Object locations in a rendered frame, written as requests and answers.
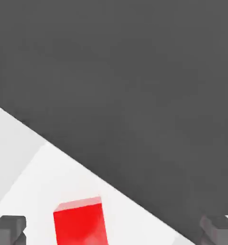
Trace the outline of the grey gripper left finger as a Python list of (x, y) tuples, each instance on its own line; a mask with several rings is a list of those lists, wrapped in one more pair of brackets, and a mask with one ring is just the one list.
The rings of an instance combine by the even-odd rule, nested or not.
[(0, 245), (26, 245), (25, 216), (3, 215), (0, 217)]

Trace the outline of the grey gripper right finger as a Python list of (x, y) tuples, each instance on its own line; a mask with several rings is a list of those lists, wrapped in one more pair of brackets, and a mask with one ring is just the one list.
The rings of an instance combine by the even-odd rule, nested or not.
[(228, 218), (226, 216), (203, 216), (200, 220), (202, 236), (200, 245), (228, 245)]

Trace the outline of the small red cube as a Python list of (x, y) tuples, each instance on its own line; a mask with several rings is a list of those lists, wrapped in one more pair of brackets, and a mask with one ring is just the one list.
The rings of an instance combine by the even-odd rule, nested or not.
[(53, 216), (57, 245), (109, 245), (100, 196), (61, 203)]

